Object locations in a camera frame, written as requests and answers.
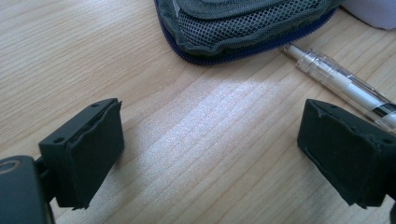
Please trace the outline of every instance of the gray mesh bag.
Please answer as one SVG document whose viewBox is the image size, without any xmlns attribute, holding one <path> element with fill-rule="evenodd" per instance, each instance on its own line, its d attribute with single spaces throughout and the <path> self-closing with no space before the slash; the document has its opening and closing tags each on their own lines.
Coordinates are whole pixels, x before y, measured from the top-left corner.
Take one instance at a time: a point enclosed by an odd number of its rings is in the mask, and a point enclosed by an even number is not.
<svg viewBox="0 0 396 224">
<path fill-rule="evenodd" d="M 163 32 L 183 59 L 221 63 L 308 35 L 343 0 L 155 0 Z"/>
</svg>

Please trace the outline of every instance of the clear plastic pen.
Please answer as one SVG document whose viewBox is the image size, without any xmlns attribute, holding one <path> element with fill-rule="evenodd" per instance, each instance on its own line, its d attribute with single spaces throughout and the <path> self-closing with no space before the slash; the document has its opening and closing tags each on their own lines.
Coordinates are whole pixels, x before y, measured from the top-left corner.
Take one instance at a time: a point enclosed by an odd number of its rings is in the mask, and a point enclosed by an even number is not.
<svg viewBox="0 0 396 224">
<path fill-rule="evenodd" d="M 396 104 L 383 94 L 321 52 L 302 51 L 294 45 L 287 45 L 283 50 L 297 60 L 301 70 L 356 106 L 386 131 L 396 133 Z"/>
</svg>

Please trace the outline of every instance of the light wood surface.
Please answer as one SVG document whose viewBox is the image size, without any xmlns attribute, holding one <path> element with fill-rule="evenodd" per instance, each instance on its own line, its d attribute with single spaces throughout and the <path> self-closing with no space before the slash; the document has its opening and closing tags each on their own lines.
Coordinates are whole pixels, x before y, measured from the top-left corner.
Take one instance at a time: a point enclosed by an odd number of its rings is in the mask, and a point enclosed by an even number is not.
<svg viewBox="0 0 396 224">
<path fill-rule="evenodd" d="M 396 101 L 396 33 L 343 10 L 296 42 L 320 49 Z M 57 223 L 388 223 L 348 206 L 297 148 L 304 101 L 358 114 L 279 50 L 232 63 L 179 59 L 153 1 L 0 1 L 0 158 L 85 106 L 123 101 L 126 141 L 87 210 Z"/>
</svg>

